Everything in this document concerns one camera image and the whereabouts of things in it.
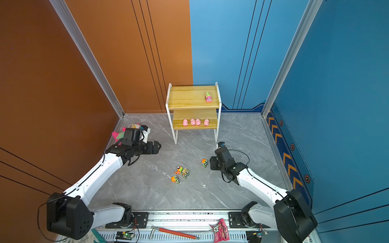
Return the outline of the green orange toy truck top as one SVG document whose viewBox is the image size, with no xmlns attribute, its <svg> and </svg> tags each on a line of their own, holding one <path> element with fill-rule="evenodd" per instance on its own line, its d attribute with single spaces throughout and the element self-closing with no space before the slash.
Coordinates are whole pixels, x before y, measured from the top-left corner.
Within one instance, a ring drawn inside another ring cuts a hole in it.
<svg viewBox="0 0 389 243">
<path fill-rule="evenodd" d="M 208 166 L 208 160 L 207 159 L 202 159 L 202 165 L 204 168 L 206 168 Z"/>
</svg>

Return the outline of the pink toy truck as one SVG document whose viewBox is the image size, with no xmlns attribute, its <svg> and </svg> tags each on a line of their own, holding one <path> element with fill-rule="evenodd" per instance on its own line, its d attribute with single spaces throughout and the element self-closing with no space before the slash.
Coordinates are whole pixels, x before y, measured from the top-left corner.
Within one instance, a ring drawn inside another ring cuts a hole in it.
<svg viewBox="0 0 389 243">
<path fill-rule="evenodd" d="M 212 97 L 211 97 L 211 94 L 209 92 L 205 93 L 205 100 L 207 103 L 212 102 Z"/>
</svg>

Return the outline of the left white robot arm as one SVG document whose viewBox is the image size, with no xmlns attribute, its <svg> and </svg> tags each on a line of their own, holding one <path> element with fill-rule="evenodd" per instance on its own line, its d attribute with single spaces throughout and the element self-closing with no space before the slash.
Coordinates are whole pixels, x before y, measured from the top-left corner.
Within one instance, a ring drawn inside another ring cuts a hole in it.
<svg viewBox="0 0 389 243">
<path fill-rule="evenodd" d="M 102 185 L 123 165 L 132 165 L 135 157 L 156 155 L 161 149 L 158 141 L 149 141 L 151 129 L 145 125 L 126 128 L 116 143 L 103 152 L 99 162 L 78 182 L 63 193 L 53 193 L 45 203 L 46 227 L 49 232 L 80 240 L 91 229 L 110 223 L 134 225 L 132 207 L 116 202 L 110 206 L 89 210 L 91 199 Z"/>
</svg>

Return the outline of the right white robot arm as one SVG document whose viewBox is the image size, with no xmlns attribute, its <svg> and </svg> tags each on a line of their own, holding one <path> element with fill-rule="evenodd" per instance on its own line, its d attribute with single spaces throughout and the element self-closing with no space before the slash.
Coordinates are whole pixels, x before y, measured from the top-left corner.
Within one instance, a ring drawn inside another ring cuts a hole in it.
<svg viewBox="0 0 389 243">
<path fill-rule="evenodd" d="M 210 169 L 220 171 L 224 182 L 244 187 L 262 199 L 263 207 L 252 201 L 242 209 L 248 225 L 276 228 L 288 243 L 302 243 L 318 226 L 309 205 L 296 189 L 287 191 L 255 174 L 246 164 L 237 163 L 223 142 L 218 143 Z"/>
</svg>

